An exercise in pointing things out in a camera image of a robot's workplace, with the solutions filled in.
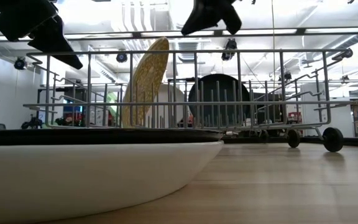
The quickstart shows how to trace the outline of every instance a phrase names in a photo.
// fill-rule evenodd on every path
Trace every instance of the black plate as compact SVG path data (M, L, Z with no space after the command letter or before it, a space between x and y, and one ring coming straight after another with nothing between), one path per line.
M259 98L260 96L265 95L264 93L254 93L254 99ZM279 101L279 97L278 94L275 94L275 101ZM257 101L266 101L265 97L262 97L261 99L258 99ZM268 94L268 101L273 101L273 94ZM257 105L257 108L261 108L265 105ZM270 120L274 120L274 110L275 110L275 119L276 122L282 122L283 121L283 116L280 115L282 105L271 105L269 106L269 119ZM258 114L257 114L257 119L258 119L258 124L262 124L265 121L265 113L264 110L259 110Z
M0 130L0 146L215 142L222 136L219 131L199 129Z
M203 101L204 102L211 102L211 101L217 101L218 94L217 94L217 86L216 81L219 81L219 100L220 102L224 102L224 90L226 90L226 96L227 101L234 101L234 93L233 93L233 81L235 81L236 85L236 101L239 101L239 81L229 75L224 74L213 74L213 75L207 75L203 78L200 78L198 80L198 89L200 91L200 100L201 100L201 81L203 82L204 88L203 88ZM211 97L211 90L213 90L213 100ZM242 100L243 101L249 101L249 93L247 91L247 88L244 85L241 85L241 92L242 92ZM195 102L196 101L196 90L195 86L191 88L189 92L189 102ZM189 106L191 113L194 117L197 117L197 107L196 106ZM248 117L248 110L249 105L244 105L242 112L246 114L246 117ZM218 125L218 106L214 106L214 125ZM228 121L229 126L234 125L233 121L233 115L234 115L234 106L227 106L227 115L228 115ZM237 116L240 115L240 106L237 106ZM211 119L212 123L212 106L204 106L204 119L208 119L208 116ZM221 117L222 117L222 124L223 126L227 126L226 124L226 107L221 106Z

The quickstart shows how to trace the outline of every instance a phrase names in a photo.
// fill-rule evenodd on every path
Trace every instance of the cable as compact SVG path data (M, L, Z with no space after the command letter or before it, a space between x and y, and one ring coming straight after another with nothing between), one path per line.
M274 4L272 0L272 24L273 24L273 50L276 49L276 38L275 38L275 21L274 21ZM273 89L276 89L276 53L273 53Z
M252 69L249 67L248 63L246 62L246 60L244 59L244 57L240 54L241 59L244 61L244 63L247 65L248 69L251 71L251 73L254 75L254 77L256 78L256 80L258 80L259 84L262 85L263 88L265 88L265 86L262 84L262 82L259 81L257 75L254 73L254 71L252 71Z
M6 48L5 46L3 46L3 47L12 55L12 52L8 48ZM10 62L13 62L13 63L15 62L13 59L11 59L11 58L5 56L4 54L2 54L1 51L0 51L0 54L1 54L2 57L8 59Z
M17 81L19 79L19 71L16 72L16 86L15 86L15 98L16 98L16 93L17 93Z

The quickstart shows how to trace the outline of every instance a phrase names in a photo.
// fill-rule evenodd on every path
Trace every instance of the wooden table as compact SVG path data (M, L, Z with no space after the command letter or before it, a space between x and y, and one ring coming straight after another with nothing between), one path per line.
M335 154L318 144L225 145L191 184L171 195L49 223L358 224L358 147Z

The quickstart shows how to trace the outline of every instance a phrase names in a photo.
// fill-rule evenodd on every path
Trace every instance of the ventilation duct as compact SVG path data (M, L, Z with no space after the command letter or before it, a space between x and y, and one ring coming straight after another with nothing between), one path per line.
M101 62L95 60L95 70L102 76L111 80L111 82L122 82L120 78L118 78L117 74L112 72L110 69L106 68Z
M334 41L331 44L326 45L323 47L324 49L348 49L349 47L358 44L358 35L352 35L345 40L339 39L337 41ZM334 54L337 54L336 52L327 52L327 57L333 56ZM314 53L313 54L313 60L318 61L321 60L323 55L321 53Z
M177 43L178 50L198 50L200 43L197 42L186 42L186 43ZM180 53L178 54L179 60L183 63L194 63L194 53Z

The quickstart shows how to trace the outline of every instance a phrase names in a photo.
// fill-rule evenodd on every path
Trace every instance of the yellow plate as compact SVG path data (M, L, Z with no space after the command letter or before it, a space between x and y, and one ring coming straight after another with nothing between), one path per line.
M168 39L161 37L157 39L148 50L169 50ZM168 53L166 54L145 54L137 65L132 77L133 84L133 102L151 103L160 89L162 78L167 69ZM130 88L127 87L123 102L131 102ZM131 107L122 107L122 125L124 128L133 126L142 126L144 115L148 112L150 106L133 106L131 125Z

